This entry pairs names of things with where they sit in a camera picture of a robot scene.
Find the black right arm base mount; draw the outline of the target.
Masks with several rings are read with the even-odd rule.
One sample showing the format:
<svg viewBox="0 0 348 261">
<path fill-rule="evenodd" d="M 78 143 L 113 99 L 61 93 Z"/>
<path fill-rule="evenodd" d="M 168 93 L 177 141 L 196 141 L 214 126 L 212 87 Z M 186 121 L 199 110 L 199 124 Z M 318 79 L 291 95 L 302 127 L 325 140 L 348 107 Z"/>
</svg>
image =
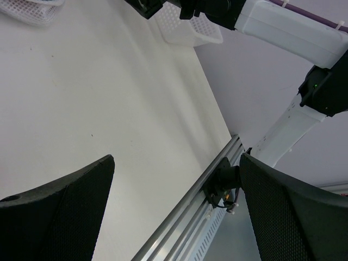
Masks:
<svg viewBox="0 0 348 261">
<path fill-rule="evenodd" d="M 232 213 L 237 207 L 241 178 L 239 166 L 232 166 L 224 157 L 204 183 L 202 190 L 213 208 Z"/>
</svg>

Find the aluminium mounting rail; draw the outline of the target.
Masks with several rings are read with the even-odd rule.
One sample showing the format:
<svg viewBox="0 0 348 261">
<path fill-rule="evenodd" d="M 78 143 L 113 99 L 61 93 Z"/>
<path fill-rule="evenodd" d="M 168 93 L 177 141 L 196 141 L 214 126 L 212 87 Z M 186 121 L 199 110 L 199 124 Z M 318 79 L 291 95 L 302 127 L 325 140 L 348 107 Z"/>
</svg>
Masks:
<svg viewBox="0 0 348 261">
<path fill-rule="evenodd" d="M 244 147 L 238 135 L 233 135 L 199 179 L 174 207 L 133 260 L 181 260 L 194 233 L 206 215 L 214 209 L 202 190 L 204 182 L 218 163 L 227 157 L 231 165 L 237 164 Z"/>
</svg>

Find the white mesh laundry bag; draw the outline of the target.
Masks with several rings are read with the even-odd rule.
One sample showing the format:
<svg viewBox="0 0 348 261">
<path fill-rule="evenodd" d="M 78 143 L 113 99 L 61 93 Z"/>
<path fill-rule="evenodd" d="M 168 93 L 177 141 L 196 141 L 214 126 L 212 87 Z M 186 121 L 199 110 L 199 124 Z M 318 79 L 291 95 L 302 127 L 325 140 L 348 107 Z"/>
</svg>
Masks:
<svg viewBox="0 0 348 261">
<path fill-rule="evenodd" d="M 1 12 L 26 24 L 49 26 L 65 1 L 2 0 Z"/>
</svg>

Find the white perforated plastic basket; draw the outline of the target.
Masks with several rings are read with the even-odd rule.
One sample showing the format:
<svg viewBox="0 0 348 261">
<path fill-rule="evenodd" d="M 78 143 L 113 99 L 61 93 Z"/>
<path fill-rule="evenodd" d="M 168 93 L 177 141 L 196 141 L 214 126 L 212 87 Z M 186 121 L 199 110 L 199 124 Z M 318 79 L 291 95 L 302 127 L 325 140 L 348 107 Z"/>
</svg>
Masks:
<svg viewBox="0 0 348 261">
<path fill-rule="evenodd" d="M 169 7 L 155 14 L 154 19 L 163 39 L 169 44 L 197 47 L 223 43 L 219 26 L 210 22 L 204 14 L 181 20 L 176 10 Z"/>
</svg>

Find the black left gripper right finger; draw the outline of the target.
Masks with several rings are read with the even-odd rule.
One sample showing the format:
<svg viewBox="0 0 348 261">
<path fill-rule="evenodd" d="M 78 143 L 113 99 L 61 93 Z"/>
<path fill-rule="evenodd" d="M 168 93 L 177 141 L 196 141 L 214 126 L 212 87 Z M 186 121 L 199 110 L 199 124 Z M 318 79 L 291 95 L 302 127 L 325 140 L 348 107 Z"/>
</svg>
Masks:
<svg viewBox="0 0 348 261">
<path fill-rule="evenodd" d="M 239 167 L 261 260 L 347 260 L 347 197 L 247 153 Z"/>
</svg>

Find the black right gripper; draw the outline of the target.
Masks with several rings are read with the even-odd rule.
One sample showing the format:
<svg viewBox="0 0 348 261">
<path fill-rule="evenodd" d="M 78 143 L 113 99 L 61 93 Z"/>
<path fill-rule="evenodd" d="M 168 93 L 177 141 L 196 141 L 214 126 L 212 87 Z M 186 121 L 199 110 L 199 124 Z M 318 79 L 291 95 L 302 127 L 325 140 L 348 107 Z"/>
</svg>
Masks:
<svg viewBox="0 0 348 261">
<path fill-rule="evenodd" d="M 212 17 L 220 17 L 231 9 L 231 1 L 228 0 L 127 0 L 127 4 L 146 19 L 150 19 L 162 9 L 164 10 L 169 7 L 176 10 L 181 20 L 189 20 L 194 16 L 199 17 L 201 13 Z"/>
</svg>

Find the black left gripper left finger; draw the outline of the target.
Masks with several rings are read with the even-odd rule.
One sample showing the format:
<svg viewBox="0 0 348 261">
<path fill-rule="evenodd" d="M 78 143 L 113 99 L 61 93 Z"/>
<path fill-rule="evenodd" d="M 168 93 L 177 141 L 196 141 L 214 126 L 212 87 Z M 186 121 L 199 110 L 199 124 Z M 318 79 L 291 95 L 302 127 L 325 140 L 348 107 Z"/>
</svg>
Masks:
<svg viewBox="0 0 348 261">
<path fill-rule="evenodd" d="M 92 260 L 115 170 L 111 155 L 1 200 L 1 260 Z"/>
</svg>

